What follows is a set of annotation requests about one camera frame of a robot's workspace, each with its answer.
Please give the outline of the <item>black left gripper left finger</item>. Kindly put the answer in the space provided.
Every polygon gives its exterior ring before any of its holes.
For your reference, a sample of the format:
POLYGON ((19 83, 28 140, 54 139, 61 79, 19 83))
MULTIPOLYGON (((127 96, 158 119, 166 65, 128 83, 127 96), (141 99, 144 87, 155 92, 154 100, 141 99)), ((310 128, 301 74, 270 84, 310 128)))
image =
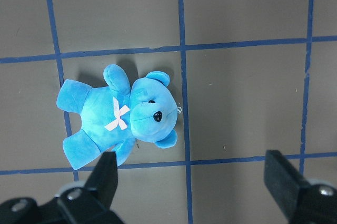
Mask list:
POLYGON ((84 184, 65 186, 49 202, 20 197, 1 203, 1 223, 123 223, 110 209, 118 185, 115 152, 105 152, 84 184))

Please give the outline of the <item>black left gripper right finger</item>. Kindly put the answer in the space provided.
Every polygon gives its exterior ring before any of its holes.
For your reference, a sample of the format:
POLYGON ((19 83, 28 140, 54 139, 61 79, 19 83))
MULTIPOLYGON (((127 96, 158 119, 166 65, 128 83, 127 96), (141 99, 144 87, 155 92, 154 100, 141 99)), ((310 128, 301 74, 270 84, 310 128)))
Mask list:
POLYGON ((336 187, 306 179, 278 150, 267 150, 264 183, 288 223, 336 223, 336 187))

